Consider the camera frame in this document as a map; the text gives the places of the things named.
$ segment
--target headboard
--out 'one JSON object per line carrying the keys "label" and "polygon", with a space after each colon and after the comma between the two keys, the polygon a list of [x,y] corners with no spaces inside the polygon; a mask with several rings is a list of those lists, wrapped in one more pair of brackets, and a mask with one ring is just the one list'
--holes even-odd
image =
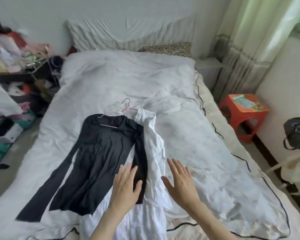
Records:
{"label": "headboard", "polygon": [[108,19],[68,19],[78,51],[118,49],[138,51],[143,46],[192,42],[196,18],[125,18],[112,24]]}

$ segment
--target person's left hand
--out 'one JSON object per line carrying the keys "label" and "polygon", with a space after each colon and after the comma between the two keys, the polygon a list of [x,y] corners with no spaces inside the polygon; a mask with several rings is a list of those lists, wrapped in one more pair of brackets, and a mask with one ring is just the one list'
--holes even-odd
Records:
{"label": "person's left hand", "polygon": [[121,165],[118,174],[115,175],[113,180],[109,209],[112,209],[122,218],[132,209],[139,198],[142,180],[137,182],[133,191],[133,179],[137,169],[138,166],[135,166],[131,170],[131,163],[128,163],[125,169]]}

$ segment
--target bag strap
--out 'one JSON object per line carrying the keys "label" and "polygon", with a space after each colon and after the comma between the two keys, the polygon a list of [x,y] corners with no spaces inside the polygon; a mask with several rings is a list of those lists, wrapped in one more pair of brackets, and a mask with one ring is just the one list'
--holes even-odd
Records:
{"label": "bag strap", "polygon": [[285,149],[287,149],[287,150],[290,150],[290,151],[296,150],[296,148],[288,148],[288,147],[287,147],[286,139],[287,139],[287,138],[285,137],[284,140],[283,140],[283,147],[284,147]]}

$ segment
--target black cloth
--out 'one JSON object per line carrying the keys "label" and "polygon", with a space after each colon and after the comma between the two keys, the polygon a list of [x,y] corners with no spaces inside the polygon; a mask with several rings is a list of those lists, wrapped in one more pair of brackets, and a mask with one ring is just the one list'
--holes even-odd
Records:
{"label": "black cloth", "polygon": [[[141,204],[148,173],[143,126],[123,115],[94,114],[85,119],[78,140],[68,156],[21,210],[16,220],[40,222],[52,198],[51,211],[59,209],[79,215],[93,214],[111,189],[115,174],[120,165],[125,164],[133,145],[135,153],[132,166],[138,166],[134,187],[139,180],[143,182],[137,201],[137,204]],[[72,163],[73,169],[60,187]]]}

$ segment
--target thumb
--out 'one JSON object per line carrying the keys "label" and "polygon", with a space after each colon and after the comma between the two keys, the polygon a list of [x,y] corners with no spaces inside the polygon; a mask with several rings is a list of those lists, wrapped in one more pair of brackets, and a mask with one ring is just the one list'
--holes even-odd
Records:
{"label": "thumb", "polygon": [[133,192],[133,194],[136,196],[137,199],[139,198],[141,188],[142,188],[142,180],[139,180],[136,183],[136,188],[134,189],[134,192]]}
{"label": "thumb", "polygon": [[161,177],[161,180],[162,180],[164,186],[167,188],[168,193],[171,195],[172,190],[173,190],[173,187],[172,187],[171,183],[170,183],[169,180],[168,180],[166,177],[164,177],[164,176]]}

